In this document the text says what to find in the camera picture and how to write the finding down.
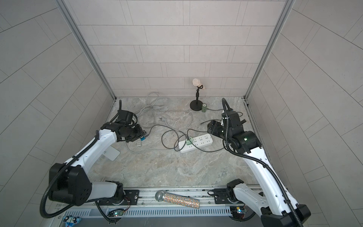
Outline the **grey plastic holder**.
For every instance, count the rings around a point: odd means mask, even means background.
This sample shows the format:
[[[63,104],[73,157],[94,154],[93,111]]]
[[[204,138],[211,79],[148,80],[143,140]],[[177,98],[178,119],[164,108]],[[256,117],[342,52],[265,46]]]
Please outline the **grey plastic holder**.
[[[109,146],[103,153],[103,155],[111,161],[115,161],[116,158],[120,155],[120,151],[115,149],[112,146]]]

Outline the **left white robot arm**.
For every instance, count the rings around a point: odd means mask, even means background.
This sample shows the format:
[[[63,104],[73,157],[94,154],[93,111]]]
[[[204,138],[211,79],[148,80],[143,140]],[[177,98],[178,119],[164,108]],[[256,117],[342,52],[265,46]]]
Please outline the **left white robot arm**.
[[[100,208],[100,200],[120,204],[131,200],[116,181],[92,183],[88,172],[101,155],[115,142],[134,142],[145,132],[138,124],[137,116],[122,110],[96,131],[94,138],[76,155],[64,163],[55,163],[49,170],[49,184],[40,201],[39,212],[43,218],[53,218],[73,206],[94,202]]]

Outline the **right circuit board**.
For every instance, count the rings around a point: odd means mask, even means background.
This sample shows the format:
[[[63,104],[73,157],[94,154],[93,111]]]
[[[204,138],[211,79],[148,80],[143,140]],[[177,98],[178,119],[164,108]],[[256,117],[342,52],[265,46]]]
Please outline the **right circuit board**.
[[[245,207],[230,207],[230,212],[233,218],[243,219],[247,211]]]

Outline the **left circuit board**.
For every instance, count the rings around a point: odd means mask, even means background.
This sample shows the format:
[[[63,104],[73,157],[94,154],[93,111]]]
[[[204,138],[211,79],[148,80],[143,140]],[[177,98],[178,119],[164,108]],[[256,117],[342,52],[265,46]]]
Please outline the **left circuit board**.
[[[110,211],[107,216],[108,217],[114,217],[114,218],[116,218],[116,217],[123,216],[124,213],[125,213],[125,210],[124,209],[116,209],[116,210]]]

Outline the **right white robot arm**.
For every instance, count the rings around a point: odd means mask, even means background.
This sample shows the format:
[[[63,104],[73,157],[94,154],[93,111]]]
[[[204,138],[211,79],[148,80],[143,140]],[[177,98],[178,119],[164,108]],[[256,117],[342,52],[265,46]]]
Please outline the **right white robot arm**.
[[[286,189],[256,134],[244,130],[244,122],[225,98],[222,98],[222,107],[221,121],[208,123],[208,133],[222,139],[225,150],[247,163],[263,192],[256,193],[242,180],[236,179],[227,185],[229,200],[243,202],[260,217],[265,227],[303,226],[311,216],[309,208],[300,204]]]

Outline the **white power strip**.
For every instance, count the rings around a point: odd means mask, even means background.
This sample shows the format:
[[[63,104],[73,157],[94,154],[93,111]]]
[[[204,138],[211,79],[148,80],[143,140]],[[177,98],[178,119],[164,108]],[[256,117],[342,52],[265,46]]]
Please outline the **white power strip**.
[[[213,144],[213,139],[210,134],[204,134],[193,138],[193,144],[186,145],[186,140],[178,143],[178,149],[180,153],[186,153],[196,150],[197,148],[203,148]]]

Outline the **green charger plug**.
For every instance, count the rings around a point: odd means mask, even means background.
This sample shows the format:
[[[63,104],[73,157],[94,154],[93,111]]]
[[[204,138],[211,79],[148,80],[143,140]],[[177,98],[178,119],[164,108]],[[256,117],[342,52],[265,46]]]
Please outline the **green charger plug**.
[[[191,144],[193,144],[193,138],[190,137],[190,138],[186,139],[185,142],[186,142],[186,145],[191,145]]]

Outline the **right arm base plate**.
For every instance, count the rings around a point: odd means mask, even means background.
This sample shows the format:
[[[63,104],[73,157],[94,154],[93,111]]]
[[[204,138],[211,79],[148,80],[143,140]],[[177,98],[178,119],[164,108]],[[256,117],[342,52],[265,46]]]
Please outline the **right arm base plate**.
[[[243,204],[236,199],[229,188],[215,188],[209,190],[208,195],[214,198],[215,204]]]

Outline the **aluminium rail frame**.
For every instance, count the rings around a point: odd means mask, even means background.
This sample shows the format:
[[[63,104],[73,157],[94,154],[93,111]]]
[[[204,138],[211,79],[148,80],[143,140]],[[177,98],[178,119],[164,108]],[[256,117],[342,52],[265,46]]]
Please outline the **aluminium rail frame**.
[[[176,205],[168,202],[157,202],[155,194],[160,188],[126,188],[125,190],[139,190],[139,200],[137,205],[131,206],[101,206],[98,210],[94,203],[85,203],[82,206],[75,206],[65,211],[60,218],[65,216],[75,216],[80,218],[100,218],[102,214],[107,215],[110,211],[124,209],[125,213],[116,218],[146,218],[146,217],[207,217],[207,216],[232,216],[230,207],[245,207],[247,213],[252,211],[261,215],[263,210],[273,211],[272,203],[283,196],[271,194],[270,198],[262,194],[262,189],[258,185],[248,186],[244,183],[235,187],[236,197],[241,198],[243,204],[215,204],[214,198],[208,195],[208,191],[213,187],[167,187],[163,191],[195,198],[200,201],[200,208],[194,209]]]

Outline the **beige microphone on stand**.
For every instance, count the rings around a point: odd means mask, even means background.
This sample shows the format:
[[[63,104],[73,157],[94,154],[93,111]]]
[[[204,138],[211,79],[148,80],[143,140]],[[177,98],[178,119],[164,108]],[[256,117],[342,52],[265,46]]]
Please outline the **beige microphone on stand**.
[[[195,98],[195,100],[191,101],[190,108],[193,111],[201,111],[203,103],[202,103],[202,101],[199,100],[199,91],[201,89],[203,89],[204,86],[202,85],[202,83],[200,82],[199,79],[193,79],[192,83],[193,83],[193,86],[195,86],[197,88],[197,90],[196,90],[196,98]]]

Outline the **glitter handheld microphone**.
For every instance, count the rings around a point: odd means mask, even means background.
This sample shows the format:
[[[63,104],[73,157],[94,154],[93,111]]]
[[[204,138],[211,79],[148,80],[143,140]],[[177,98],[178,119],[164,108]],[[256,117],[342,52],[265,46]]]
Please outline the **glitter handheld microphone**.
[[[168,202],[168,203],[181,205],[184,207],[189,207],[189,208],[194,208],[194,209],[200,208],[200,201],[198,199],[168,193],[163,190],[156,192],[155,200],[157,202]]]

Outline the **green camouflage tape roll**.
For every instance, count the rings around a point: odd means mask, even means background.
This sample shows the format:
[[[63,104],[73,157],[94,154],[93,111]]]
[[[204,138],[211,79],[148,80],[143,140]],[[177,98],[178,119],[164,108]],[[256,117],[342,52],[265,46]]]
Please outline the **green camouflage tape roll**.
[[[202,106],[201,106],[201,111],[203,112],[203,113],[205,113],[206,111],[207,111],[207,104],[205,104],[205,103],[203,103],[202,104]]]

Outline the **blue toy figure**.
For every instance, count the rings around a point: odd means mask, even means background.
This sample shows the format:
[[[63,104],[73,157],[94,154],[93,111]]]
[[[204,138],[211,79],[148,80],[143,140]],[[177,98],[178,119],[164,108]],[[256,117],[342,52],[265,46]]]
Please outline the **blue toy figure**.
[[[75,227],[82,218],[75,216],[65,216],[62,219],[62,222],[65,224],[65,227]]]

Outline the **circuit board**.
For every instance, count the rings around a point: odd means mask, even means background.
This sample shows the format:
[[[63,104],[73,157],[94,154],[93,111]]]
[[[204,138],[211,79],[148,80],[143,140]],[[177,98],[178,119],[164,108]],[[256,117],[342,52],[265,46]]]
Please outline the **circuit board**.
[[[116,209],[116,210],[110,211],[107,216],[108,217],[114,217],[114,218],[116,218],[116,217],[123,216],[124,213],[125,213],[125,210],[124,209]]]
[[[233,218],[243,219],[247,211],[245,207],[230,207],[230,212]]]

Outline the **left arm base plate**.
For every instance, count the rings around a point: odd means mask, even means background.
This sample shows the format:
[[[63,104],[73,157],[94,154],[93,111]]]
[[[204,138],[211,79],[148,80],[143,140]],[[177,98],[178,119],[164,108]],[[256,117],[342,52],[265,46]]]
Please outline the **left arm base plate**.
[[[139,190],[124,190],[122,199],[107,198],[100,199],[99,205],[101,206],[127,206],[127,205],[137,205],[139,200],[140,191]]]

